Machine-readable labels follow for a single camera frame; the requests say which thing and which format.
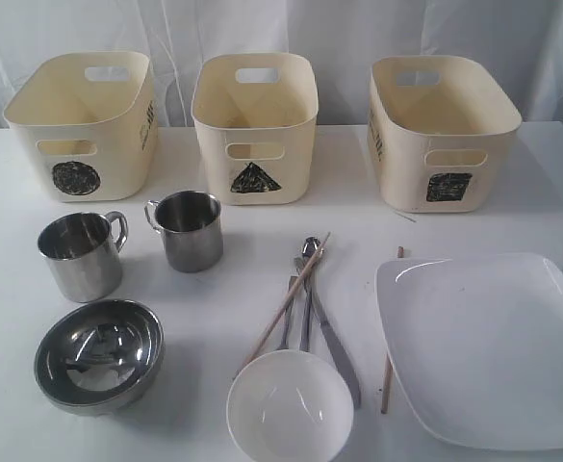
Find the steel mug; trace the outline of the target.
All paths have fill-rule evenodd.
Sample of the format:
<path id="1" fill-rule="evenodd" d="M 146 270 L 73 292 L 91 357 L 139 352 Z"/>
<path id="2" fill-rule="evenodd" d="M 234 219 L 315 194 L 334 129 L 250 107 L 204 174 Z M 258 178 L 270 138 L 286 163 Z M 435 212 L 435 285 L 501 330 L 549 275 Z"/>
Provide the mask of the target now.
<path id="1" fill-rule="evenodd" d="M 119 252 L 127 238 L 127 219 L 119 211 L 74 213 L 45 226 L 38 236 L 38 251 L 62 294 L 71 301 L 87 303 L 120 285 Z"/>
<path id="2" fill-rule="evenodd" d="M 162 200 L 148 200 L 143 209 L 174 270 L 207 270 L 222 257 L 221 204 L 213 195 L 179 191 Z"/>

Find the stainless steel bowl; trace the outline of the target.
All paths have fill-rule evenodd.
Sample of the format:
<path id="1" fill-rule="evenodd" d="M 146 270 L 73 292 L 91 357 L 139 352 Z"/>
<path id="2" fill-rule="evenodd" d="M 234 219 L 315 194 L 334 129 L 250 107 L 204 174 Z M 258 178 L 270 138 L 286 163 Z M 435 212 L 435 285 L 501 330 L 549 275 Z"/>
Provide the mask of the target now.
<path id="1" fill-rule="evenodd" d="M 165 351 L 164 329 L 150 308 L 105 298 L 68 313 L 46 332 L 33 371 L 39 389 L 57 408 L 100 416 L 143 397 Z"/>

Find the wooden chopstick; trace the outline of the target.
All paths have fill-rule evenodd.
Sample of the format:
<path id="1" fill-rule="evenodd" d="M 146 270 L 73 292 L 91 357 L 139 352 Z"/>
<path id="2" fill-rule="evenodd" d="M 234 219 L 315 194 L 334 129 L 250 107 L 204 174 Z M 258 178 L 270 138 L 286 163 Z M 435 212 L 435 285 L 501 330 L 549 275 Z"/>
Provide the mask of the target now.
<path id="1" fill-rule="evenodd" d="M 264 344 L 268 340 L 271 332 L 273 331 L 275 325 L 279 322 L 279 319 L 286 312 L 289 304 L 294 300 L 294 296 L 295 296 L 296 292 L 302 287 L 304 280 L 307 279 L 310 276 L 314 266 L 316 265 L 316 262 L 320 259 L 321 255 L 323 253 L 323 249 L 325 248 L 328 240 L 330 239 L 330 236 L 331 236 L 331 232 L 328 232 L 325 235 L 325 237 L 323 238 L 323 240 L 321 241 L 321 244 L 318 247 L 318 249 L 307 260 L 306 264 L 304 265 L 303 270 L 298 275 L 298 277 L 295 280 L 295 282 L 293 283 L 293 285 L 288 289 L 287 293 L 285 294 L 284 298 L 282 299 L 281 304 L 277 308 L 277 310 L 274 313 L 274 315 L 273 315 L 272 319 L 270 320 L 269 324 L 263 330 L 263 332 L 261 333 L 261 335 L 257 339 L 256 343 L 254 344 L 253 348 L 246 355 L 242 364 L 236 370 L 233 378 L 237 378 L 238 375 L 240 374 L 240 372 L 249 363 L 251 363 L 254 359 L 257 358 L 257 356 L 260 353 L 261 349 L 263 348 Z"/>
<path id="2" fill-rule="evenodd" d="M 392 387 L 392 382 L 393 382 L 393 375 L 394 375 L 393 364 L 391 362 L 390 353 L 387 353 L 386 354 L 386 361 L 385 361 L 385 371 L 384 371 L 384 377 L 383 377 L 381 405 L 380 405 L 380 412 L 383 415 L 388 413 L 391 387 Z"/>

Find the steel spoon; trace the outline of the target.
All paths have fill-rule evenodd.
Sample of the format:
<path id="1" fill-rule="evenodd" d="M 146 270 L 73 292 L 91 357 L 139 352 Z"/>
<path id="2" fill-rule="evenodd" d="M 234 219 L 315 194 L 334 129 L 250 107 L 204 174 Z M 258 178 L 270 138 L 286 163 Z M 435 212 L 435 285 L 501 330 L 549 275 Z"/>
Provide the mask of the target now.
<path id="1" fill-rule="evenodd" d="M 320 247 L 320 240 L 317 237 L 314 236 L 308 237 L 304 241 L 301 250 L 302 262 L 306 264 L 308 260 L 317 252 L 319 247 Z M 303 288 L 305 291 L 305 301 L 304 301 L 299 349 L 301 351 L 306 351 L 306 352 L 309 351 L 309 343 L 310 343 L 311 315 L 312 315 L 312 304 L 313 304 L 312 276 L 313 274 L 310 274 L 303 283 Z"/>

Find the steel fork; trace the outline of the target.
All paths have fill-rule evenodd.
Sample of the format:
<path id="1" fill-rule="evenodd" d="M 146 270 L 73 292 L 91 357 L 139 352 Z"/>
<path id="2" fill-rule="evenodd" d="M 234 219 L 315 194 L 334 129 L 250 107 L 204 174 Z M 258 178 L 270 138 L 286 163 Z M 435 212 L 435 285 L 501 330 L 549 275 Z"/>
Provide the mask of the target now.
<path id="1" fill-rule="evenodd" d="M 282 335 L 277 350 L 284 350 L 289 348 L 289 335 L 290 335 L 291 327 L 293 325 L 293 320 L 292 320 L 293 308 L 294 308 L 294 296 L 291 298 L 284 312 Z"/>

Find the white ceramic bowl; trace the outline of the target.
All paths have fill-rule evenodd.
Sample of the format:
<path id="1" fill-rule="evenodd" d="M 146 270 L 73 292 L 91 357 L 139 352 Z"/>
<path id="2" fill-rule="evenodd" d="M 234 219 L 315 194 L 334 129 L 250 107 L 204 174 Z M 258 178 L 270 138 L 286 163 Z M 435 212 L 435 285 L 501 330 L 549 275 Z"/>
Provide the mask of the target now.
<path id="1" fill-rule="evenodd" d="M 226 400 L 226 424 L 252 461 L 331 461 L 352 430 L 354 404 L 335 368 L 293 349 L 245 366 Z"/>

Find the steel table knife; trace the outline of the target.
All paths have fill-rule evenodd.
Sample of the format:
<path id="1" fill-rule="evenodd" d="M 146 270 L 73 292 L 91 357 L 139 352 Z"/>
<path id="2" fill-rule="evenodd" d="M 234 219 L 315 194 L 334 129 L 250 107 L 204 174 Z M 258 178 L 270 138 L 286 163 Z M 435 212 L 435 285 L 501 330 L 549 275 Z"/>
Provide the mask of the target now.
<path id="1" fill-rule="evenodd" d="M 345 348 L 339 338 L 339 336 L 337 335 L 337 333 L 335 332 L 334 328 L 332 327 L 332 325 L 329 322 L 329 319 L 325 313 L 325 310 L 323 309 L 323 306 L 321 304 L 320 298 L 317 294 L 317 290 L 316 290 L 316 271 L 317 271 L 317 266 L 318 266 L 319 262 L 316 262 L 316 265 L 314 266 L 311 274 L 313 274 L 312 276 L 312 299 L 313 299 L 313 304 L 312 304 L 312 316 L 315 316 L 318 320 L 318 324 L 321 330 L 321 333 L 323 335 L 323 338 L 328 346 L 329 352 L 331 354 L 331 357 L 334 361 L 334 364 L 336 366 L 336 369 L 338 371 L 338 373 L 341 375 L 341 377 L 344 379 L 352 400 L 353 400 L 353 404 L 354 404 L 354 408 L 355 409 L 360 409 L 361 408 L 361 390 L 360 390 L 360 385 L 359 385 L 359 380 L 357 378 L 356 372 L 353 368 L 353 365 L 349 359 L 349 356 L 347 354 L 347 352 L 345 351 Z"/>

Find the cream bin with circle mark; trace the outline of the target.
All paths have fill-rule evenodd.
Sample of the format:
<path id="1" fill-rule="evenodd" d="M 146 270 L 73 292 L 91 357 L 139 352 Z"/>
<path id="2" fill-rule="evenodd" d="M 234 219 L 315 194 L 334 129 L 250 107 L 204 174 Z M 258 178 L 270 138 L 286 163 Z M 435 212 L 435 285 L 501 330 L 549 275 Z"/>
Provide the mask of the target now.
<path id="1" fill-rule="evenodd" d="M 47 193 L 114 201 L 144 185 L 158 121 L 152 66 L 136 51 L 69 53 L 41 64 L 3 112 Z"/>

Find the cream bin with triangle mark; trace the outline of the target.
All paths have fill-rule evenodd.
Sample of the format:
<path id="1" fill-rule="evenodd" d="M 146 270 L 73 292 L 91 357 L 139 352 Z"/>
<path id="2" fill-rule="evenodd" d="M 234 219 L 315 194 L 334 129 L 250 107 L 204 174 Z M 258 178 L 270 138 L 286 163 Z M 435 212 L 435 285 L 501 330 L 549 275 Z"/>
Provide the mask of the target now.
<path id="1" fill-rule="evenodd" d="M 291 53 L 221 55 L 200 69 L 192 119 L 210 192 L 227 205 L 287 204 L 309 185 L 319 97 Z"/>

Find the cream bin with square mark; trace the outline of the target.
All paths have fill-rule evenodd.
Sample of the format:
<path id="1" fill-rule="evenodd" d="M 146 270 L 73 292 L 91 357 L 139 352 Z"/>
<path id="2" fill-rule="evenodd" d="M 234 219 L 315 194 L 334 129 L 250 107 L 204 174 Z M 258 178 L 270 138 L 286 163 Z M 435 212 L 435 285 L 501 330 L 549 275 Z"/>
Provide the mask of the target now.
<path id="1" fill-rule="evenodd" d="M 368 147 L 384 201 L 406 213 L 479 208 L 523 122 L 471 59 L 384 58 L 371 67 Z"/>

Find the white square plate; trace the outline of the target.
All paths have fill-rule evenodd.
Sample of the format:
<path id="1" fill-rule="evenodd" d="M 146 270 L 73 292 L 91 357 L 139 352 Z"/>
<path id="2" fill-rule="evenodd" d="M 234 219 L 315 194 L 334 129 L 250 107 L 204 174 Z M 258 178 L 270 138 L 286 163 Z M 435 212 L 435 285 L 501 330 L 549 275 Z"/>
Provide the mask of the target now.
<path id="1" fill-rule="evenodd" d="M 395 259 L 375 273 L 401 392 L 433 437 L 563 449 L 563 272 L 535 253 Z"/>

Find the white curtain backdrop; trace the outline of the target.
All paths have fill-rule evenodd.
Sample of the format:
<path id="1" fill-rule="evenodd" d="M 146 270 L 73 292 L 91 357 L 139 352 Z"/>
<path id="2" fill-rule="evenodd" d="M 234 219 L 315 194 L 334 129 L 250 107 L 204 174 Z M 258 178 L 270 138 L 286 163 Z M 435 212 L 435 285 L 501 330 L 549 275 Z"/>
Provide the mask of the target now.
<path id="1" fill-rule="evenodd" d="M 311 62 L 321 124 L 364 122 L 371 65 L 398 55 L 473 59 L 524 119 L 563 123 L 563 1 L 0 1 L 0 127 L 41 63 L 112 50 L 150 57 L 165 126 L 192 123 L 207 60 L 270 51 Z"/>

